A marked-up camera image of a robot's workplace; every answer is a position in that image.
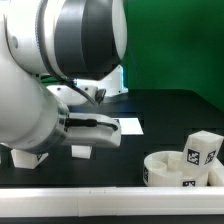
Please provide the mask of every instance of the white foam block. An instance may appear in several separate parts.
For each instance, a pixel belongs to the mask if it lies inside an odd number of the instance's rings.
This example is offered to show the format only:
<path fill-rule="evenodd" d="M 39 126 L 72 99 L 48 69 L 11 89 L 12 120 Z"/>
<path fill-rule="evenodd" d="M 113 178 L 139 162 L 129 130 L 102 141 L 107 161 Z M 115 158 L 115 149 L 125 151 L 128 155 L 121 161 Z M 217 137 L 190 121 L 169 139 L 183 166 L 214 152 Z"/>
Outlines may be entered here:
<path fill-rule="evenodd" d="M 90 159 L 91 152 L 91 146 L 72 145 L 72 157 Z"/>
<path fill-rule="evenodd" d="M 117 191 L 117 215 L 222 213 L 224 211 L 222 197 L 216 197 L 216 199 L 214 197 L 213 200 L 209 202 L 208 195 L 212 194 L 212 192 L 218 194 L 218 192 L 221 193 L 222 190 L 215 191 L 209 188 L 167 187 L 146 188 L 146 190 L 141 188 L 136 188 L 136 190 L 134 190 L 134 188 L 119 189 L 119 191 Z"/>
<path fill-rule="evenodd" d="M 186 176 L 199 177 L 209 172 L 224 137 L 206 131 L 189 135 L 179 170 Z"/>
<path fill-rule="evenodd" d="M 79 216 L 117 215 L 117 198 L 111 191 L 116 188 L 91 188 L 88 195 L 80 195 Z"/>
<path fill-rule="evenodd" d="M 48 153 L 35 155 L 17 149 L 13 149 L 11 154 L 14 166 L 16 168 L 24 169 L 34 169 L 48 157 Z"/>
<path fill-rule="evenodd" d="M 5 189 L 0 217 L 78 216 L 79 189 Z"/>

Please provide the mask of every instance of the white block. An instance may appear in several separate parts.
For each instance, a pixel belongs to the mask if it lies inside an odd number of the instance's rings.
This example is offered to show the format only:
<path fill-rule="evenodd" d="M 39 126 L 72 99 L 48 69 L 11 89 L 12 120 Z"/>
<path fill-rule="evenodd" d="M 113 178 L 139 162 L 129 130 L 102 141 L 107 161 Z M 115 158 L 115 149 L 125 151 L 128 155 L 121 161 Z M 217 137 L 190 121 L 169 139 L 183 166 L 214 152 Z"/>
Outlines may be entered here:
<path fill-rule="evenodd" d="M 179 170 L 191 177 L 209 172 L 224 137 L 206 131 L 189 135 L 180 161 Z"/>
<path fill-rule="evenodd" d="M 224 186 L 224 166 L 216 159 L 208 176 L 208 182 L 211 186 Z"/>
<path fill-rule="evenodd" d="M 208 184 L 208 173 L 200 177 L 184 176 L 181 180 L 182 187 L 206 187 Z"/>
<path fill-rule="evenodd" d="M 72 157 L 90 159 L 92 146 L 72 145 Z"/>
<path fill-rule="evenodd" d="M 48 153 L 35 155 L 17 149 L 13 149 L 11 151 L 11 154 L 14 166 L 16 168 L 25 168 L 25 169 L 34 169 L 48 156 Z"/>

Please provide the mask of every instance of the black symbol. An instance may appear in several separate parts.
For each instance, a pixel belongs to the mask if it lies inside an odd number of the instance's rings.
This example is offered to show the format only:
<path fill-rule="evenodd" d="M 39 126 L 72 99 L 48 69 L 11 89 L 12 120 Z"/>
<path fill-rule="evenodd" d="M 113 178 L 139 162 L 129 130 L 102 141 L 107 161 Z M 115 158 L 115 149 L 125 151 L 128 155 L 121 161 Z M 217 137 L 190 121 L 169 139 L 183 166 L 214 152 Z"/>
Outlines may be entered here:
<path fill-rule="evenodd" d="M 147 170 L 146 167 L 144 167 L 144 179 L 146 180 L 146 182 L 148 182 L 148 179 L 149 179 L 149 171 Z"/>
<path fill-rule="evenodd" d="M 43 156 L 43 154 L 37 155 L 37 160 L 40 161 L 42 156 Z"/>
<path fill-rule="evenodd" d="M 119 119 L 114 119 L 114 120 L 115 120 L 115 121 L 117 121 L 117 123 L 118 123 L 118 124 L 120 124 L 120 121 L 119 121 Z"/>
<path fill-rule="evenodd" d="M 199 165 L 200 153 L 194 150 L 188 149 L 187 161 L 195 165 Z"/>
<path fill-rule="evenodd" d="M 208 164 L 213 161 L 213 159 L 215 157 L 215 153 L 216 153 L 216 151 L 213 151 L 208 154 L 205 164 Z"/>
<path fill-rule="evenodd" d="M 196 181 L 191 180 L 191 181 L 183 181 L 183 187 L 195 187 Z"/>

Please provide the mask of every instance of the cube with black symbol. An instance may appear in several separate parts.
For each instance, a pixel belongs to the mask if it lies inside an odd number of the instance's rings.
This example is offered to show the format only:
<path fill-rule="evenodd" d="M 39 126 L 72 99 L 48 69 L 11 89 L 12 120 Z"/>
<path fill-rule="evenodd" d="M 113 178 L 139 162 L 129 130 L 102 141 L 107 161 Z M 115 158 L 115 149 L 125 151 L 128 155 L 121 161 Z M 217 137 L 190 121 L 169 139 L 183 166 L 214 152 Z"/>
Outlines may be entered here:
<path fill-rule="evenodd" d="M 211 169 L 224 137 L 207 131 L 189 135 L 179 170 L 193 178 L 206 174 Z"/>

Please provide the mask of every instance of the green wall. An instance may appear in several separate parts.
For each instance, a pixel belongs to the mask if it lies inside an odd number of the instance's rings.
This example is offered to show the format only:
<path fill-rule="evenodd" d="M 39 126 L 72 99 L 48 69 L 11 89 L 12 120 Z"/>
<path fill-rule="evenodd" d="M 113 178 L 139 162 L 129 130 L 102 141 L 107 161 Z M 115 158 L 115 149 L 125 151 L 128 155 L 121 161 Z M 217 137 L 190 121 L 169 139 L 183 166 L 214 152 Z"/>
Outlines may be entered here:
<path fill-rule="evenodd" d="M 125 0 L 129 89 L 187 89 L 224 111 L 224 0 Z"/>

